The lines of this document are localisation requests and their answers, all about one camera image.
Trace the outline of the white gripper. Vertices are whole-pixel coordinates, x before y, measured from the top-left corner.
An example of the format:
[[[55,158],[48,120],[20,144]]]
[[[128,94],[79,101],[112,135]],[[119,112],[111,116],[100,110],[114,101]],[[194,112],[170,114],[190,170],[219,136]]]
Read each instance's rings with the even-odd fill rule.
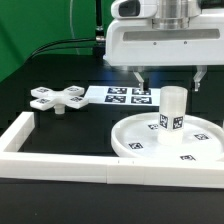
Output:
[[[198,91],[206,65],[224,63],[224,17],[198,16],[183,30],[156,30],[147,19],[114,20],[104,59],[111,66],[198,65],[193,77]],[[133,74],[143,92],[144,79],[137,69]]]

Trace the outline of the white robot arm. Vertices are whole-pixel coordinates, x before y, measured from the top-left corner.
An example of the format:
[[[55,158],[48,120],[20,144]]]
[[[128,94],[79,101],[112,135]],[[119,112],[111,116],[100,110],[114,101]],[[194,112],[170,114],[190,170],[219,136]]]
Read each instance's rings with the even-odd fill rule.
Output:
[[[209,65],[224,64],[224,8],[199,0],[115,0],[104,59],[114,67],[196,66],[196,87]]]

